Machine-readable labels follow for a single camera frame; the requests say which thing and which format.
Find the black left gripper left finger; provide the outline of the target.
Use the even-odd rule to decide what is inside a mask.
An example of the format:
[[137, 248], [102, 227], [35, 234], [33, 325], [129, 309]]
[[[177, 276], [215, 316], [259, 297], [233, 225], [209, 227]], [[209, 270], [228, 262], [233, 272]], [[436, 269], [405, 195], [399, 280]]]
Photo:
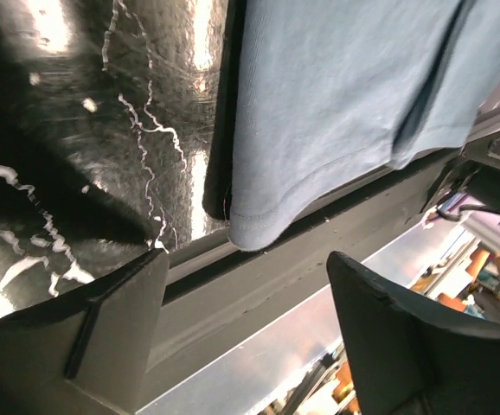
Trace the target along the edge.
[[133, 414], [163, 302], [168, 256], [0, 319], [0, 414]]

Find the grey-blue t shirt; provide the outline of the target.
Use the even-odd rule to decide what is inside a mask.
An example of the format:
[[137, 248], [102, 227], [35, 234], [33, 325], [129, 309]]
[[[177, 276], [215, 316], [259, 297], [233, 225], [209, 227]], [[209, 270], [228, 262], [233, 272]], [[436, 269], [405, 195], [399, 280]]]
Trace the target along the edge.
[[250, 1], [230, 241], [273, 243], [312, 202], [459, 148], [500, 81], [500, 1]]

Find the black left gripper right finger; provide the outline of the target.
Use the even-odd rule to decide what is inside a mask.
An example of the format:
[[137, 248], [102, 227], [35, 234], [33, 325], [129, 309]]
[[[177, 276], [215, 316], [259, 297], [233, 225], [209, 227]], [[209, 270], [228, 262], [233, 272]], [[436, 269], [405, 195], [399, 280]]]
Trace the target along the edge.
[[468, 316], [341, 253], [326, 263], [364, 414], [500, 414], [500, 324]]

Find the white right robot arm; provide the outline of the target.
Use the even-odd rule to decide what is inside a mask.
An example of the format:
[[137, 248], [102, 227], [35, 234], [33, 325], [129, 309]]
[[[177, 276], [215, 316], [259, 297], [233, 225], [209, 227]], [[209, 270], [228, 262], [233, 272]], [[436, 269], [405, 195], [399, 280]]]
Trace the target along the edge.
[[444, 219], [457, 221], [472, 209], [442, 206], [458, 193], [480, 201], [479, 212], [500, 215], [500, 131], [468, 143], [429, 188], [422, 209], [435, 207]]

